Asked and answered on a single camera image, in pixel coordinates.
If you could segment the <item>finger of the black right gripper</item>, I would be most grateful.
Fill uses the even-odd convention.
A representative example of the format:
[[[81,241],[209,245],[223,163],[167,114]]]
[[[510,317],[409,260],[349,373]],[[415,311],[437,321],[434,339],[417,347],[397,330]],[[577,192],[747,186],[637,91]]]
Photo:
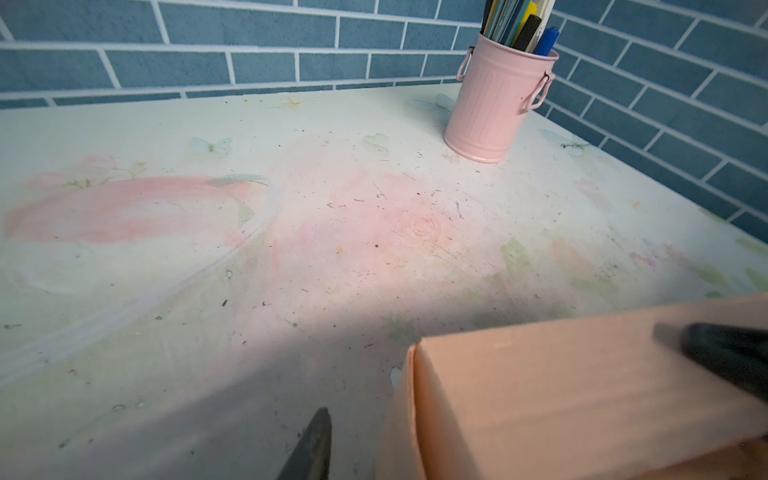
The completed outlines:
[[[696,322],[657,323],[653,338],[712,374],[767,402],[767,330]]]

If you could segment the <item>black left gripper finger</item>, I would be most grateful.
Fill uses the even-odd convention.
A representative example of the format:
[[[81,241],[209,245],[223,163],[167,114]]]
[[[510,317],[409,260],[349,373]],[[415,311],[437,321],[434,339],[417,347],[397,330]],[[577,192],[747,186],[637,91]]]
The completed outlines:
[[[332,420],[319,408],[277,476],[278,480],[328,480],[332,448]]]

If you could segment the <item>peach cardboard paper box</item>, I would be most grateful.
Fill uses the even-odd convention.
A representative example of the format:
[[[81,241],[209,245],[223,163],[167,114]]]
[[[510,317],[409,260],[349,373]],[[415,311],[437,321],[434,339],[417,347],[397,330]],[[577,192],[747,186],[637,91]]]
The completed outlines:
[[[378,479],[763,479],[767,406],[685,358],[693,322],[765,328],[765,295],[427,337]]]

